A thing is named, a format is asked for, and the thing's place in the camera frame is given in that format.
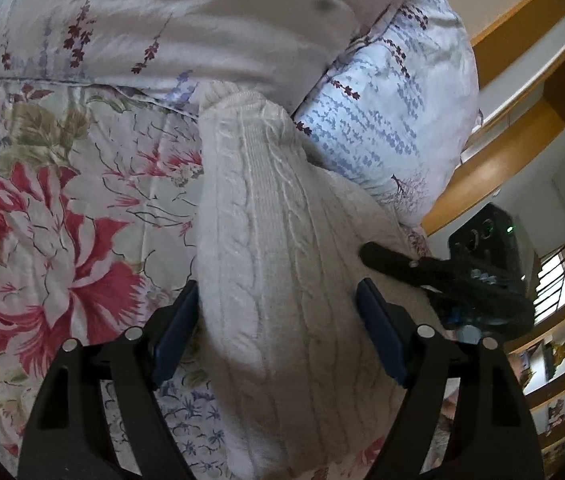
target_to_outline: window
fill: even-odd
[[[565,304],[565,246],[545,258],[538,277],[536,324]]]

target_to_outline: metal rivet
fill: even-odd
[[[431,339],[436,335],[436,331],[429,325],[420,325],[418,327],[418,335],[420,337],[424,337],[425,339]]]
[[[140,339],[142,337],[142,329],[139,326],[132,326],[125,330],[124,336],[129,341],[135,341],[136,339]]]
[[[65,352],[72,352],[73,350],[75,350],[76,348],[78,348],[78,341],[75,339],[67,339],[63,344],[62,344],[62,349]]]
[[[496,350],[498,348],[498,342],[493,337],[485,337],[483,345],[487,350]]]

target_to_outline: red peony print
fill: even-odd
[[[200,152],[189,150],[188,152],[178,153],[172,152],[164,156],[160,152],[160,143],[156,142],[151,153],[145,153],[138,149],[138,155],[144,158],[145,163],[138,171],[132,173],[134,176],[151,175],[151,176],[169,176],[177,172],[183,166],[202,167],[202,156]]]
[[[20,451],[18,444],[3,444],[2,447],[4,447],[11,456],[18,457]]]
[[[367,449],[360,451],[353,462],[353,465],[349,469],[347,473],[348,478],[351,478],[351,475],[356,471],[363,468],[370,468],[371,465],[376,462],[377,456],[380,454],[382,450],[382,446],[385,445],[385,437],[381,436],[380,438],[373,441],[371,446]]]
[[[68,210],[74,176],[16,164],[0,177],[0,352],[38,376],[65,339],[98,344],[141,316],[142,278],[112,252],[127,223]]]

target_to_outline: white cable-knit sweater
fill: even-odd
[[[368,446],[402,402],[358,317],[357,283],[370,276],[416,323],[440,325],[421,290],[362,265],[366,241],[410,253],[402,230],[360,187],[307,163],[283,108],[227,83],[198,97],[203,356],[229,466],[290,478]]]

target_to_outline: bed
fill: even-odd
[[[446,0],[307,0],[318,18],[299,28],[248,4],[236,15],[253,22],[211,43],[205,19],[225,0],[198,2],[190,20],[172,0],[40,1],[32,16],[35,0],[0,0],[0,463],[12,474],[62,342],[141,326],[195,277],[201,81],[234,80],[293,112],[317,164],[396,208],[413,254],[427,251],[419,222],[477,114],[469,40]],[[250,36],[265,22],[273,51]],[[236,28],[243,40],[223,50]],[[230,477],[197,352],[156,397],[197,478]],[[102,391],[120,464],[137,471],[115,392]],[[302,478],[363,478],[382,443]]]

